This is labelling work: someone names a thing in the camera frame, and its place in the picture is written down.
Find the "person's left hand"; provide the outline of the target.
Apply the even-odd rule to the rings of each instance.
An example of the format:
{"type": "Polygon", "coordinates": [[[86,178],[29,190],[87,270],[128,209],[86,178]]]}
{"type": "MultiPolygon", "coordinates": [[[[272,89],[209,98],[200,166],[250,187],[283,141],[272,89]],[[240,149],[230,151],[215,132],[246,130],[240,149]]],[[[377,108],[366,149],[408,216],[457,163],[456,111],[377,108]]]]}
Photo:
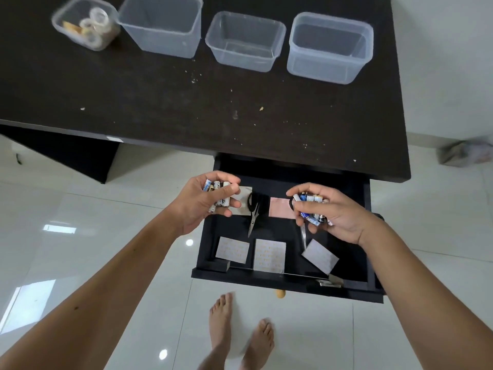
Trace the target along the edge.
{"type": "MultiPolygon", "coordinates": [[[[216,192],[232,192],[234,195],[240,193],[241,180],[233,174],[212,171],[192,177],[177,198],[168,206],[180,236],[193,231],[207,216],[211,215],[204,205],[203,185],[207,179],[230,182],[230,186],[223,187],[216,192]]],[[[214,214],[231,217],[232,212],[229,207],[218,207],[214,214]]]]}

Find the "handful of blue batteries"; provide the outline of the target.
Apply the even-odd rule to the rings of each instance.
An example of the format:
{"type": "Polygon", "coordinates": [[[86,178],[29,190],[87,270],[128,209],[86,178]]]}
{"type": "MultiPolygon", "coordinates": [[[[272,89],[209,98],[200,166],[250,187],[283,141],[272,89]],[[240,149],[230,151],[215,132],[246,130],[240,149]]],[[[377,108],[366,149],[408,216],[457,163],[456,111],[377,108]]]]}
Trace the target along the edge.
{"type": "MultiPolygon", "coordinates": [[[[317,203],[324,203],[324,204],[328,204],[329,203],[329,199],[324,199],[320,195],[315,195],[315,194],[311,194],[311,193],[308,193],[308,192],[303,192],[303,193],[295,194],[289,200],[289,205],[290,205],[290,207],[291,207],[292,210],[294,210],[293,203],[294,202],[298,202],[298,201],[303,201],[303,202],[317,202],[317,203]]],[[[330,220],[328,220],[328,218],[326,216],[323,216],[323,215],[320,215],[320,214],[307,214],[307,213],[304,213],[304,212],[302,212],[300,215],[301,215],[301,217],[305,221],[313,224],[316,227],[318,227],[322,223],[325,223],[325,224],[327,224],[329,226],[333,226],[333,223],[330,220]]]]}

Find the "handful of white batteries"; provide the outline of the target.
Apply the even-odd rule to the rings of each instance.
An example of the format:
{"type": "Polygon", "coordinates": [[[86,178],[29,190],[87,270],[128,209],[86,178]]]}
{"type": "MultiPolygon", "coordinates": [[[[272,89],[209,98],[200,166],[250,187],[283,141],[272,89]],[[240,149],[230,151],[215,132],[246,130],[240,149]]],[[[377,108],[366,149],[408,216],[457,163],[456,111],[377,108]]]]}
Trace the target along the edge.
{"type": "MultiPolygon", "coordinates": [[[[223,187],[226,187],[226,186],[230,186],[230,182],[228,181],[220,181],[220,180],[206,180],[204,185],[203,185],[203,191],[204,192],[216,192],[218,190],[220,190],[221,188],[223,187]]],[[[208,213],[209,214],[214,214],[216,212],[216,209],[218,207],[223,207],[223,208],[227,208],[229,207],[229,199],[225,199],[224,201],[218,201],[216,203],[216,206],[211,206],[209,209],[208,209],[208,213]]]]}

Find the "person's left forearm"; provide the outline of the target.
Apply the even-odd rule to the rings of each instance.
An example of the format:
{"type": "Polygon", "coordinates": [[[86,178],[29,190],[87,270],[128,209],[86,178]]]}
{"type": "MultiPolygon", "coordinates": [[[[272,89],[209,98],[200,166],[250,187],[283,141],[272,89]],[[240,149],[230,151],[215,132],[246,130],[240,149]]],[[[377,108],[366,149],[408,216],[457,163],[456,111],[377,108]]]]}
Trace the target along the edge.
{"type": "Polygon", "coordinates": [[[0,357],[0,370],[103,370],[183,223],[163,210],[0,357]]]}

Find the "pink card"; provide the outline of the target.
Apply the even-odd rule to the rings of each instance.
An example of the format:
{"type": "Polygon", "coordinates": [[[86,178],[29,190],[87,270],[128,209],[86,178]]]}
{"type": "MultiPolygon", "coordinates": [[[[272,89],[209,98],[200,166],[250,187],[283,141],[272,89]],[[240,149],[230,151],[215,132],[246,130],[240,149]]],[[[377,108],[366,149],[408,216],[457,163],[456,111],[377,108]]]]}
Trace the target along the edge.
{"type": "Polygon", "coordinates": [[[291,207],[291,199],[286,198],[270,198],[269,217],[295,219],[295,213],[291,207]]]}

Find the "black desk drawer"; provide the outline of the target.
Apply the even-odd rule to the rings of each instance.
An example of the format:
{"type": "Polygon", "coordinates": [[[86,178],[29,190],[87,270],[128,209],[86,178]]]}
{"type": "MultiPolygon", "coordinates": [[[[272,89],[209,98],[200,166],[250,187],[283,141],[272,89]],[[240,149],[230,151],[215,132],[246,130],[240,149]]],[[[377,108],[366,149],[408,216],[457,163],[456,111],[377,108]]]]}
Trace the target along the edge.
{"type": "MultiPolygon", "coordinates": [[[[268,198],[286,198],[290,188],[309,181],[336,188],[371,211],[370,180],[363,174],[330,174],[225,153],[215,157],[213,168],[238,176],[242,186],[251,186],[253,192],[268,198]]],[[[307,242],[314,238],[339,258],[327,276],[302,256],[301,233],[295,221],[269,217],[268,211],[268,208],[261,210],[249,238],[251,216],[212,215],[206,218],[196,267],[192,269],[191,277],[372,303],[384,302],[386,293],[363,249],[325,231],[315,235],[308,232],[307,242]],[[250,243],[245,264],[231,262],[226,273],[207,270],[208,262],[217,259],[215,254],[220,237],[250,243]],[[284,274],[253,270],[256,239],[287,243],[284,274]]]]}

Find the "grey dotted card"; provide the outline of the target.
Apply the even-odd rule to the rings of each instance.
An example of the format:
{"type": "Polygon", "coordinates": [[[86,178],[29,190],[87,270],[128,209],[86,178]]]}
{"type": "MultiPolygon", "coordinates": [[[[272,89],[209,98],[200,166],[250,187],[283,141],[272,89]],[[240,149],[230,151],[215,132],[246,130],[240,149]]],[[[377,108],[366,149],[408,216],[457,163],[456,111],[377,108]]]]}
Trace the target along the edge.
{"type": "Polygon", "coordinates": [[[245,264],[248,258],[249,249],[249,242],[220,237],[215,257],[222,260],[245,264]]]}
{"type": "Polygon", "coordinates": [[[284,274],[287,243],[256,239],[253,270],[284,274]]]}
{"type": "Polygon", "coordinates": [[[312,239],[302,256],[325,275],[330,275],[339,258],[317,240],[312,239]]]}

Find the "black desk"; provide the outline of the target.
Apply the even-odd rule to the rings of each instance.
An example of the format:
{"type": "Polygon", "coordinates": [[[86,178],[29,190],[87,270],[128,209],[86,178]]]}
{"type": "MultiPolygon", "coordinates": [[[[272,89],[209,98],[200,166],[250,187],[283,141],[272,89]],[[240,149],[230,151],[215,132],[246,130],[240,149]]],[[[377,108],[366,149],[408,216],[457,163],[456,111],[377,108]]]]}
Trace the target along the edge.
{"type": "Polygon", "coordinates": [[[64,2],[0,0],[0,124],[410,180],[391,0],[203,0],[204,33],[219,11],[286,25],[267,73],[219,64],[203,40],[193,59],[144,52],[124,31],[93,52],[54,29],[64,2]],[[287,71],[301,12],[373,27],[373,59],[352,83],[287,71]]]}

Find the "person's left foot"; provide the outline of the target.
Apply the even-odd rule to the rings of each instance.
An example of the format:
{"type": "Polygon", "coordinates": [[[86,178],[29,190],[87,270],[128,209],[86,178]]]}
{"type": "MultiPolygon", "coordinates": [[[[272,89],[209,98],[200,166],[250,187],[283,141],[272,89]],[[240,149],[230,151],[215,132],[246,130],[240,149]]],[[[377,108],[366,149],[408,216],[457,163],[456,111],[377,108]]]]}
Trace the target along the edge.
{"type": "Polygon", "coordinates": [[[226,358],[231,348],[231,318],[233,294],[222,294],[211,307],[208,328],[212,349],[200,363],[197,370],[224,370],[226,358]]]}

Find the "person's foot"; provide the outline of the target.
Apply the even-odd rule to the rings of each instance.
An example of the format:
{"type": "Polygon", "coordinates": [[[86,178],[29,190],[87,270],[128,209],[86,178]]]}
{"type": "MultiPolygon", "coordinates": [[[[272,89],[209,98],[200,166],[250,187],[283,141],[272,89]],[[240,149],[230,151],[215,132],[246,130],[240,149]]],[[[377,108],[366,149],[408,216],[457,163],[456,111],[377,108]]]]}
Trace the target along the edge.
{"type": "Polygon", "coordinates": [[[200,363],[197,370],[224,370],[226,358],[231,348],[231,318],[233,294],[222,294],[211,307],[208,328],[212,349],[200,363]]]}
{"type": "Polygon", "coordinates": [[[262,370],[274,349],[274,327],[267,319],[259,321],[243,355],[239,370],[262,370]]]}

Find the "person's right foot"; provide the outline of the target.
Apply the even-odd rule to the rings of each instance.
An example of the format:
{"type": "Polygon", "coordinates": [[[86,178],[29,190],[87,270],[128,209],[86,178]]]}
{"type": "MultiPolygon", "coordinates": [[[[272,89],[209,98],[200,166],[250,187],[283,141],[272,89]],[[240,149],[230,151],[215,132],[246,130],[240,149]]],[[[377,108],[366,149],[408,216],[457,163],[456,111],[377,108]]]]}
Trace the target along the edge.
{"type": "Polygon", "coordinates": [[[243,355],[239,370],[262,370],[274,349],[274,327],[267,319],[259,321],[243,355]]]}

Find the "low clear plastic container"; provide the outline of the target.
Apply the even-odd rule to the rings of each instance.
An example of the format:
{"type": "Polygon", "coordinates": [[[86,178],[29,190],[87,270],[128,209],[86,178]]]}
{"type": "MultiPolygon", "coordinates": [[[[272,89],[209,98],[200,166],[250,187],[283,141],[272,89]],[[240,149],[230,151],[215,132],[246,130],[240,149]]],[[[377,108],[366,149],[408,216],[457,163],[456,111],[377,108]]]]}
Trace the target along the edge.
{"type": "Polygon", "coordinates": [[[213,17],[205,43],[220,64],[267,73],[280,56],[286,30],[279,21],[221,11],[213,17]]]}

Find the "grey plastic bag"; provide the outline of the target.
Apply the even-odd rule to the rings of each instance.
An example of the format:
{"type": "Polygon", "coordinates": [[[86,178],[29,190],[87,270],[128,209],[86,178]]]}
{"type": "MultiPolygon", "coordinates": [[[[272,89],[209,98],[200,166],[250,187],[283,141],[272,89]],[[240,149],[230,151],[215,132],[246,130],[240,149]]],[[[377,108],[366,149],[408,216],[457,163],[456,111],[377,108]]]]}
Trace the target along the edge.
{"type": "Polygon", "coordinates": [[[493,134],[454,142],[436,150],[440,165],[465,168],[493,162],[493,134]]]}

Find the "tall clear plastic container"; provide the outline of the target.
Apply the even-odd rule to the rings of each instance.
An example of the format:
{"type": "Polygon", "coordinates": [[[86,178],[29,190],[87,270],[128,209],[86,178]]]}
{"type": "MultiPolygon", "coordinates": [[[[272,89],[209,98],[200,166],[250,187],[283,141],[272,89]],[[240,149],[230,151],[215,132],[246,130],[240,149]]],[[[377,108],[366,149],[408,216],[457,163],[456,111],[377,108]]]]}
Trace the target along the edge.
{"type": "Polygon", "coordinates": [[[201,39],[202,0],[124,0],[118,22],[146,52],[192,59],[201,39]]]}

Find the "small clear plastic container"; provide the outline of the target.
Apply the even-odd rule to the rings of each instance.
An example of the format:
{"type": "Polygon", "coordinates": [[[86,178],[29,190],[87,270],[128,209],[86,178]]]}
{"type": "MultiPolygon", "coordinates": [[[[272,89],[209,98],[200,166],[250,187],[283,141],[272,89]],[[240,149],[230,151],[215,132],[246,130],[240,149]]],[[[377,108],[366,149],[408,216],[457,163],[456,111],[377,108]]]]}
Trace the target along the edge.
{"type": "Polygon", "coordinates": [[[62,22],[67,21],[72,24],[79,25],[79,22],[83,18],[89,18],[89,12],[94,7],[100,7],[104,9],[109,16],[110,22],[106,26],[94,25],[94,30],[100,34],[103,38],[104,50],[113,40],[120,34],[121,28],[118,23],[118,11],[110,3],[103,0],[68,0],[63,6],[61,6],[52,16],[52,25],[60,33],[70,38],[73,42],[87,48],[84,45],[81,35],[69,33],[66,31],[62,22]]]}

